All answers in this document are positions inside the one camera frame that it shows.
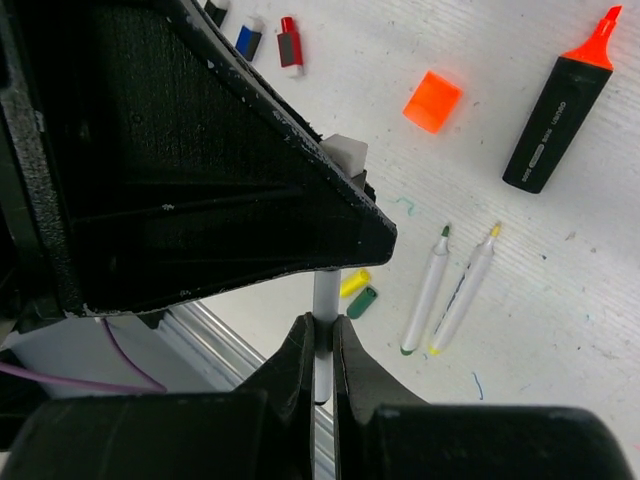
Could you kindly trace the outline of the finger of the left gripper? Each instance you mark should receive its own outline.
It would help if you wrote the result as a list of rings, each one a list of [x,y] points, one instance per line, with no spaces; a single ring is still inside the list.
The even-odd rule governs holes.
[[[137,314],[381,265],[367,186],[194,1],[1,5],[1,314]]]

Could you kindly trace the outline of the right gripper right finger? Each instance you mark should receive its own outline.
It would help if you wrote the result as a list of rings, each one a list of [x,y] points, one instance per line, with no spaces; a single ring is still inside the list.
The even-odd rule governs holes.
[[[411,427],[428,403],[362,346],[352,321],[334,323],[334,450],[338,479],[398,479],[420,463]]]

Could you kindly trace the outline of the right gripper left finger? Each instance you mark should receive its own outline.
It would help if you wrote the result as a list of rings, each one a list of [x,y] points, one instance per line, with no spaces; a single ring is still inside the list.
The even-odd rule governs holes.
[[[312,479],[315,469],[315,327],[296,318],[279,349],[234,389],[260,399],[256,479]]]

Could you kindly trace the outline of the green pen cap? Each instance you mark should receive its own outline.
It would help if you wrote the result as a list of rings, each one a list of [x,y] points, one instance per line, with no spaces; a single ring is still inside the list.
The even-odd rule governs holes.
[[[361,318],[377,298],[378,292],[375,288],[371,286],[365,287],[349,304],[346,315],[352,320]]]

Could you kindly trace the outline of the yellow pen cap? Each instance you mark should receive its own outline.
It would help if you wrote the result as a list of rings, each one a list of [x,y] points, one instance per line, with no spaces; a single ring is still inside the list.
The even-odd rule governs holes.
[[[370,281],[371,274],[365,268],[361,268],[351,273],[341,281],[340,297],[346,298],[352,296],[354,293],[366,287]]]

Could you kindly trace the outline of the green marker pen body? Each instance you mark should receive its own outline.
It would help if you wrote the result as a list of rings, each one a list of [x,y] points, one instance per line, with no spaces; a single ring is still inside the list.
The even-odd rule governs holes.
[[[427,258],[424,275],[400,342],[400,352],[411,355],[419,346],[449,259],[451,225],[446,224]]]

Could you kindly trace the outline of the yellow marker pen body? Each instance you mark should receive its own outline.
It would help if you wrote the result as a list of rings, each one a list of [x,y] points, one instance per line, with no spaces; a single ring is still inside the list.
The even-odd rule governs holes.
[[[485,240],[473,251],[463,276],[438,320],[428,342],[432,356],[441,354],[451,343],[486,277],[495,255],[495,244],[502,225],[496,223]]]

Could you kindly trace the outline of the dark blue pen cap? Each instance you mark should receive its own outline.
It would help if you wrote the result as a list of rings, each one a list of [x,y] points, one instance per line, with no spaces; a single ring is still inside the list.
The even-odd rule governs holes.
[[[247,17],[238,33],[235,49],[248,62],[252,62],[262,39],[264,22],[259,17]]]

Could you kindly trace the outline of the black pen cap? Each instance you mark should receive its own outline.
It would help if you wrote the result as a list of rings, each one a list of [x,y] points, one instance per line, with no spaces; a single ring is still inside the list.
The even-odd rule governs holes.
[[[217,26],[221,27],[230,8],[229,0],[206,0],[204,11]]]
[[[367,182],[365,168],[368,144],[339,134],[320,142],[320,147],[329,155],[341,171],[372,201],[376,201],[375,190]]]

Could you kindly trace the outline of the red pen cap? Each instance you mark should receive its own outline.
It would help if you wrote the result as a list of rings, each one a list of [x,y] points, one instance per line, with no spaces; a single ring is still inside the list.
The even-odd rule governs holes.
[[[280,26],[277,35],[280,66],[290,77],[300,77],[304,74],[304,57],[297,24],[292,16],[285,16]]]

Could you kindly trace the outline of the orange highlighter cap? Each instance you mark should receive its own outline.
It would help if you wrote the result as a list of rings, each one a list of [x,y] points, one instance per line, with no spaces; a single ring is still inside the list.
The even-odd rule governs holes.
[[[423,130],[437,134],[449,119],[463,90],[428,71],[403,109],[403,115]]]

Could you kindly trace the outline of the black orange highlighter body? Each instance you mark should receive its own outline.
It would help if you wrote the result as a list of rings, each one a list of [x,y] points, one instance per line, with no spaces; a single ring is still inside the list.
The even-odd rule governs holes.
[[[503,172],[505,183],[543,190],[613,74],[608,43],[621,11],[611,7],[581,46],[557,58]]]

